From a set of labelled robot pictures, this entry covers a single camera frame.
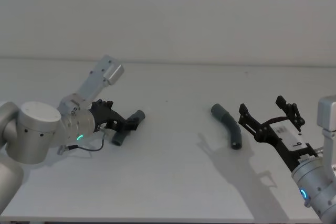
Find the gray tube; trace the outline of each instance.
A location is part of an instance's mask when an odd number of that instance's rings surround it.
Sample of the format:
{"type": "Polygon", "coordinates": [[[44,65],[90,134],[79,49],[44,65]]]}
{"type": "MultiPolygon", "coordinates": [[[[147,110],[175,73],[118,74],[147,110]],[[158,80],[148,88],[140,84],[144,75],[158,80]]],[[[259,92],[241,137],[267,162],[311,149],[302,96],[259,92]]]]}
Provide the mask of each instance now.
{"type": "Polygon", "coordinates": [[[238,150],[241,148],[242,133],[236,120],[218,103],[213,105],[211,113],[219,120],[225,127],[227,127],[231,133],[231,148],[238,150]]]}
{"type": "MultiPolygon", "coordinates": [[[[128,119],[135,119],[135,118],[139,118],[139,124],[140,124],[140,122],[145,119],[145,113],[143,113],[143,111],[141,110],[138,110],[128,119]]],[[[116,132],[112,138],[112,144],[121,146],[129,133],[130,131],[116,132]]]]}

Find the white table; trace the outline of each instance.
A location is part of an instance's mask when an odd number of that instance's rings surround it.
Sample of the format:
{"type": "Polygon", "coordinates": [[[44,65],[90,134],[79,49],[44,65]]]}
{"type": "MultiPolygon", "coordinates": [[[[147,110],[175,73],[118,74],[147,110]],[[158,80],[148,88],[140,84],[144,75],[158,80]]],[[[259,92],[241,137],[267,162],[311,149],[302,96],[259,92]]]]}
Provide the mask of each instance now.
{"type": "MultiPolygon", "coordinates": [[[[2,59],[0,100],[57,106],[94,64],[2,59]]],[[[237,119],[244,102],[257,120],[265,121],[283,115],[275,105],[281,94],[298,104],[306,120],[303,136],[320,147],[317,104],[336,93],[334,68],[124,67],[117,84],[99,98],[113,100],[113,108],[125,117],[145,110],[138,130],[121,147],[107,142],[97,153],[75,150],[63,156],[53,148],[44,163],[25,165],[24,184],[0,220],[319,222],[303,206],[276,151],[245,130],[243,148],[231,150],[210,108],[220,103],[237,119]]]]}

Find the white wall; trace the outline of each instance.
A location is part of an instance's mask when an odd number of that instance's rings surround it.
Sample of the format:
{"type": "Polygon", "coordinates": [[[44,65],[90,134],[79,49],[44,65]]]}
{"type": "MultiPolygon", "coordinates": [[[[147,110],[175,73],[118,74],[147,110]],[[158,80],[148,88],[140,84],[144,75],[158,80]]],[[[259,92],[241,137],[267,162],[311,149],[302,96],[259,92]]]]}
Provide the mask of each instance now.
{"type": "Polygon", "coordinates": [[[336,0],[0,0],[0,56],[336,66],[336,0]]]}

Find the black cable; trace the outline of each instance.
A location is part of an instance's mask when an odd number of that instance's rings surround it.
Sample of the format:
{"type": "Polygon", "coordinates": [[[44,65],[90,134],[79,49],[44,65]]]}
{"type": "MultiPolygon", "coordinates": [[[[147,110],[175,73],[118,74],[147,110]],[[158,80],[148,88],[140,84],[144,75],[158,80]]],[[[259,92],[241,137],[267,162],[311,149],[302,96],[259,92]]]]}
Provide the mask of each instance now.
{"type": "Polygon", "coordinates": [[[103,135],[103,138],[102,138],[102,140],[101,140],[101,146],[100,146],[100,148],[98,148],[98,149],[96,149],[96,150],[87,149],[87,148],[84,148],[84,147],[81,147],[81,146],[78,146],[78,145],[70,145],[70,146],[68,146],[68,149],[69,149],[69,150],[73,150],[73,149],[78,148],[78,149],[81,149],[81,150],[84,150],[84,151],[88,151],[88,152],[97,152],[97,151],[100,151],[100,150],[103,149],[103,147],[104,147],[104,139],[105,139],[105,135],[106,135],[106,133],[104,133],[104,135],[103,135]]]}

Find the blue led light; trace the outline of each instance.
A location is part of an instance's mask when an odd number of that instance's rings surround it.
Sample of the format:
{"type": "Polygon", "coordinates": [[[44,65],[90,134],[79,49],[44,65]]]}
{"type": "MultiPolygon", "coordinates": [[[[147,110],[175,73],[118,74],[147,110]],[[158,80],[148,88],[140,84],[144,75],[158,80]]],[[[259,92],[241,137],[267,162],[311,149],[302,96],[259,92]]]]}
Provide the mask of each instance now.
{"type": "Polygon", "coordinates": [[[303,198],[306,199],[306,198],[307,198],[307,193],[306,193],[306,191],[303,190],[303,189],[301,189],[300,192],[301,192],[303,198]]]}
{"type": "Polygon", "coordinates": [[[84,137],[83,135],[80,135],[78,138],[77,138],[77,141],[80,140],[82,137],[84,137]]]}

